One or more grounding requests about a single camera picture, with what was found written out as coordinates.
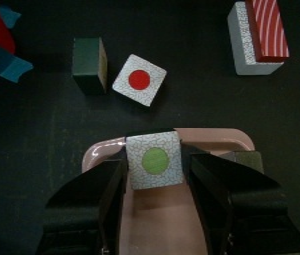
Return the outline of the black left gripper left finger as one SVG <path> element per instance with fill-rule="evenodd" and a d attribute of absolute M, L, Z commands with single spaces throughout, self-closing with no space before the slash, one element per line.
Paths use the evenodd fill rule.
<path fill-rule="evenodd" d="M 120 255 L 128 165 L 108 160 L 73 179 L 48 202 L 36 255 Z"/>

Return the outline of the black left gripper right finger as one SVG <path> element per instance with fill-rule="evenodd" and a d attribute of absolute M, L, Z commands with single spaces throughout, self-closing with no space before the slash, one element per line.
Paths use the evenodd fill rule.
<path fill-rule="evenodd" d="M 281 184 L 191 145 L 182 153 L 208 255 L 300 255 Z"/>

